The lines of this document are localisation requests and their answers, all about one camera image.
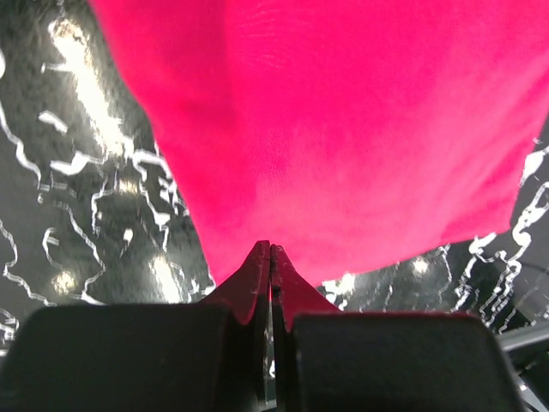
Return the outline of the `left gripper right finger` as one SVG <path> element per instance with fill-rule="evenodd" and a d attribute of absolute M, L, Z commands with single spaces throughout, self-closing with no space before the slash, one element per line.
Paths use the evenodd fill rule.
<path fill-rule="evenodd" d="M 342 312 L 271 249 L 280 411 L 521 411 L 496 337 L 464 314 Z"/>

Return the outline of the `red t-shirt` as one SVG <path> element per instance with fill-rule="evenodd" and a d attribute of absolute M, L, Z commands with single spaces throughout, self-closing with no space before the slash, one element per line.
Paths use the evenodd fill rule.
<path fill-rule="evenodd" d="M 211 275 L 313 284 L 501 233 L 548 113 L 545 1 L 94 1 Z"/>

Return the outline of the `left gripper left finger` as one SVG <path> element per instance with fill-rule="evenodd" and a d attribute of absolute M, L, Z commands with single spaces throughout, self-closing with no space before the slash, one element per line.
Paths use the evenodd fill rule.
<path fill-rule="evenodd" d="M 270 245 L 195 304 L 57 306 L 19 330 L 4 411 L 258 411 Z"/>

